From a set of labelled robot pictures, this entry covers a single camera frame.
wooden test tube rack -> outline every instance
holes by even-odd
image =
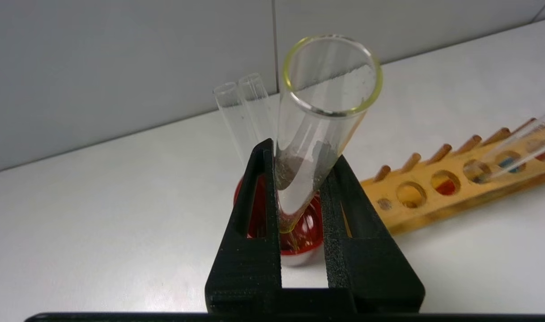
[[[466,163],[481,159],[510,135],[509,129],[502,128],[483,143],[481,137],[473,135],[453,152],[450,145],[444,144],[427,161],[420,161],[420,155],[414,153],[401,169],[391,171],[384,165],[374,178],[361,185],[392,234],[422,228],[545,183],[545,161],[538,159],[528,161],[520,171],[498,180],[476,183],[466,177],[463,171]]]

test tube rim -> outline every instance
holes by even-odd
[[[358,49],[360,52],[364,53],[364,55],[366,56],[366,60],[370,63],[369,65],[374,67],[374,70],[376,73],[375,85],[368,99],[362,102],[360,105],[350,108],[348,110],[327,110],[325,108],[319,108],[317,106],[313,106],[312,104],[298,97],[298,95],[295,93],[295,89],[293,88],[291,80],[290,80],[289,70],[290,70],[290,63],[293,59],[293,56],[299,50],[301,50],[305,45],[309,45],[310,43],[313,43],[316,41],[324,41],[327,39],[347,43],[348,45],[352,45],[353,47]],[[285,84],[285,88],[289,91],[291,98],[296,102],[296,104],[299,106],[299,108],[301,108],[301,110],[307,113],[324,116],[326,118],[350,118],[352,116],[356,116],[357,114],[361,114],[365,112],[367,108],[369,108],[378,98],[382,90],[382,82],[383,82],[382,69],[380,67],[378,58],[375,57],[375,55],[371,53],[371,51],[367,49],[361,43],[354,41],[354,39],[345,37],[343,35],[338,35],[338,34],[326,34],[326,35],[317,35],[313,37],[305,37],[301,39],[298,43],[296,43],[290,49],[289,53],[287,54],[285,58],[285,63],[283,65],[282,79]]]

glass test tube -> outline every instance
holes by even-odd
[[[275,183],[281,233],[291,232],[382,86],[377,59],[340,35],[307,37],[281,76]]]
[[[254,73],[238,80],[238,92],[251,117],[258,141],[262,142],[269,137],[275,139],[278,114],[268,101],[268,93],[260,75]]]
[[[217,106],[223,115],[233,143],[241,159],[243,167],[247,166],[252,149],[260,141],[256,137],[254,127],[246,106],[243,105],[235,82],[227,82],[213,90]]]
[[[545,161],[545,115],[518,129],[478,161],[464,167],[468,178],[485,183],[523,171],[531,159]]]

white tabletop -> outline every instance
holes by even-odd
[[[359,179],[543,114],[545,21],[383,74],[344,153]],[[0,173],[0,322],[43,311],[204,312],[242,171],[213,112]],[[545,313],[545,186],[396,241],[426,287],[422,312]],[[282,274],[284,287],[327,285],[321,257]]]

glass tube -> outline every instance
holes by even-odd
[[[268,101],[268,93],[260,75],[254,73],[238,80],[238,92],[251,117],[257,139],[275,139],[278,114]]]
[[[290,50],[275,157],[281,233],[293,230],[381,87],[377,59],[352,39],[307,37]]]
[[[532,159],[545,162],[545,115],[526,124],[478,161],[465,165],[465,175],[476,183],[504,179],[524,170]]]
[[[256,137],[247,108],[238,95],[237,85],[235,82],[227,82],[217,86],[213,90],[213,95],[233,138],[238,157],[243,167],[246,167],[252,149],[260,141]]]

